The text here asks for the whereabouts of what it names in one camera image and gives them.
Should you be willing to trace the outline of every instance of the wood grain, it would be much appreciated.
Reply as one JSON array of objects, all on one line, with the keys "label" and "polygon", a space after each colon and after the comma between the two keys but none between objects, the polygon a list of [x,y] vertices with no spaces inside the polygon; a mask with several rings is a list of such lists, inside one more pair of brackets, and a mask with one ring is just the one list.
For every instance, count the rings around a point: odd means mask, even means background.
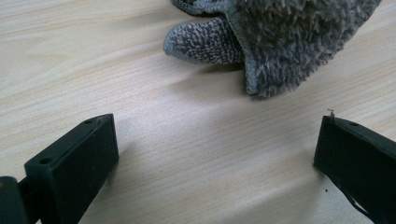
[{"label": "wood grain", "polygon": [[120,163],[80,223],[370,223],[312,162],[328,108],[396,140],[395,11],[384,0],[297,91],[257,100],[239,65],[164,55],[172,27],[204,20],[168,0],[2,0],[0,175],[114,113]]}]

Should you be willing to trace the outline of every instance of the screw hole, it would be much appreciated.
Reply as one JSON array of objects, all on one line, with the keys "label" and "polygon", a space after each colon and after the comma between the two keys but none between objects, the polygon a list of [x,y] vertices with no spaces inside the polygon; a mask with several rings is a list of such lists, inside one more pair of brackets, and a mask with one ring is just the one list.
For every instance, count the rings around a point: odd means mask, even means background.
[{"label": "screw hole", "polygon": [[44,159],[40,160],[40,164],[45,165],[45,164],[50,163],[50,161],[51,161],[51,158],[44,158]]}]

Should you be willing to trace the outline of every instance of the black plastic part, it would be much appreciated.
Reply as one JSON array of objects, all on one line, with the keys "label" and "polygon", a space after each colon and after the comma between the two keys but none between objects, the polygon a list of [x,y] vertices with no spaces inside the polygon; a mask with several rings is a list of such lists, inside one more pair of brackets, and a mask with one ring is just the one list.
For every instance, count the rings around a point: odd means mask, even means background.
[{"label": "black plastic part", "polygon": [[85,120],[26,162],[18,185],[1,177],[0,224],[78,223],[118,160],[113,115]]},{"label": "black plastic part", "polygon": [[396,143],[357,123],[323,117],[314,165],[374,223],[396,223]]}]

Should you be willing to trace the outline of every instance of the tabletop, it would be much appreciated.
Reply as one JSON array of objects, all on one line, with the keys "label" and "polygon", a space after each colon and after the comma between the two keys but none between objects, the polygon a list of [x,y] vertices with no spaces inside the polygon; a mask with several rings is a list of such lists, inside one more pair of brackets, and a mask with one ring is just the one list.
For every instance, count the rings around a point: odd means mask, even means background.
[{"label": "tabletop", "polygon": [[113,113],[120,161],[80,223],[371,223],[313,167],[333,109],[396,140],[396,2],[297,91],[245,92],[240,64],[166,56],[204,21],[169,0],[0,2],[0,175]]}]

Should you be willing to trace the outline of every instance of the gray towel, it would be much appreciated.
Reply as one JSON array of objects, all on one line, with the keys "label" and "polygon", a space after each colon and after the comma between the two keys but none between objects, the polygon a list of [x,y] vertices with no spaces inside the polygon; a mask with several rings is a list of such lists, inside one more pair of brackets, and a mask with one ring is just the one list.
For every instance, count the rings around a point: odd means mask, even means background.
[{"label": "gray towel", "polygon": [[181,24],[166,36],[166,54],[192,63],[245,63],[247,93],[295,90],[327,63],[381,0],[172,0],[206,23]]}]

